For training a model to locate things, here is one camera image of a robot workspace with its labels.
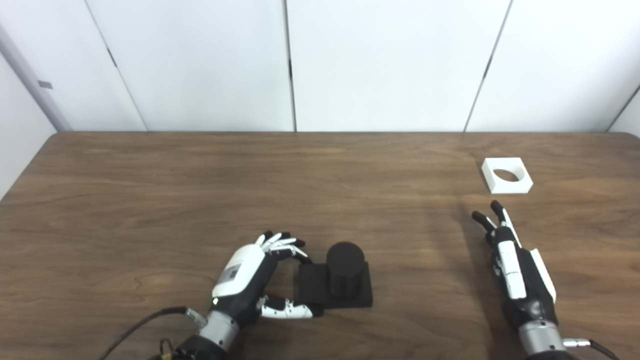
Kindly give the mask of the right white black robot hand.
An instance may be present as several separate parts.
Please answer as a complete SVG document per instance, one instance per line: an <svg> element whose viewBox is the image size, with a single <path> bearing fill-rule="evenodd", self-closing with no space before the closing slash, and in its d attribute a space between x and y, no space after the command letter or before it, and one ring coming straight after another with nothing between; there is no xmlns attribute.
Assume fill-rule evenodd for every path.
<svg viewBox="0 0 640 360"><path fill-rule="evenodd" d="M529 322L558 325L555 303L557 291L538 249L522 246L505 207L492 200L489 216L474 210L471 218L486 231L491 266L503 294L502 310L507 323L518 330Z"/></svg>

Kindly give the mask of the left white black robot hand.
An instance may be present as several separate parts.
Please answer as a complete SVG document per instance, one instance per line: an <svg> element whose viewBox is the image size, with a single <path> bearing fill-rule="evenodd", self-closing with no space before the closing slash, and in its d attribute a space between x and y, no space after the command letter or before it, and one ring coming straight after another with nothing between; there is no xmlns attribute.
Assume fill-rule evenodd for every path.
<svg viewBox="0 0 640 360"><path fill-rule="evenodd" d="M270 319L311 319L322 317L322 306L266 293L279 262L295 259L302 265L313 263L302 248L306 242L288 232L267 231L253 242L238 248L224 267L212 289L211 310L230 317L243 330L260 317Z"/></svg>

